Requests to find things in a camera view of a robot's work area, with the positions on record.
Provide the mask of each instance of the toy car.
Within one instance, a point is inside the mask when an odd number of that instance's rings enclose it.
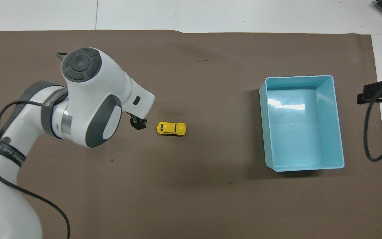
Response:
[[[173,134],[178,136],[184,136],[187,127],[185,123],[170,123],[160,122],[157,124],[157,133],[167,135]]]

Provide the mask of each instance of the brown mat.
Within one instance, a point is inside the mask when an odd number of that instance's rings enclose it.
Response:
[[[72,238],[382,238],[382,162],[364,155],[366,106],[376,82],[369,35],[173,31],[0,32],[0,109],[37,80],[65,85],[55,51],[96,47],[156,96],[148,128],[124,114],[110,141],[84,148],[41,136],[19,185],[68,215]],[[266,77],[331,74],[346,166],[277,173],[264,165],[258,89]],[[185,137],[159,121],[183,121]],[[379,107],[371,150],[382,151]],[[26,196],[44,238],[62,217]]]

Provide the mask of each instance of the blue plastic bin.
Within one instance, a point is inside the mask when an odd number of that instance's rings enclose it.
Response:
[[[268,167],[277,172],[344,167],[332,76],[269,77],[259,95]]]

